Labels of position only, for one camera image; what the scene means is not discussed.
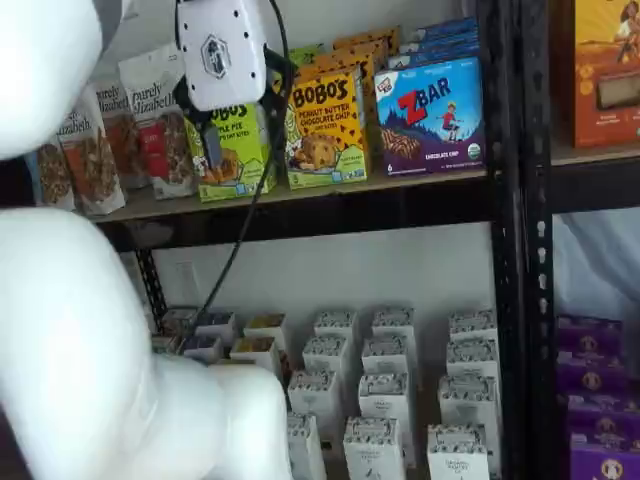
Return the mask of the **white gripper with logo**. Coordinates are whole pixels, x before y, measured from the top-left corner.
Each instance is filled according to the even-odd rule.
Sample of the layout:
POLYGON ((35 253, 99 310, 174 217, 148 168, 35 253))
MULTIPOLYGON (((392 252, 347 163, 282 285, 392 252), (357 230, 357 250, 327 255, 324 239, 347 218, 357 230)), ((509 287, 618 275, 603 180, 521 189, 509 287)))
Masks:
POLYGON ((288 53, 264 48, 256 1, 178 1, 176 7, 186 78, 178 81, 174 97, 199 135, 207 167, 214 168, 221 147, 212 110, 259 101, 267 114, 283 120, 294 63, 288 53))

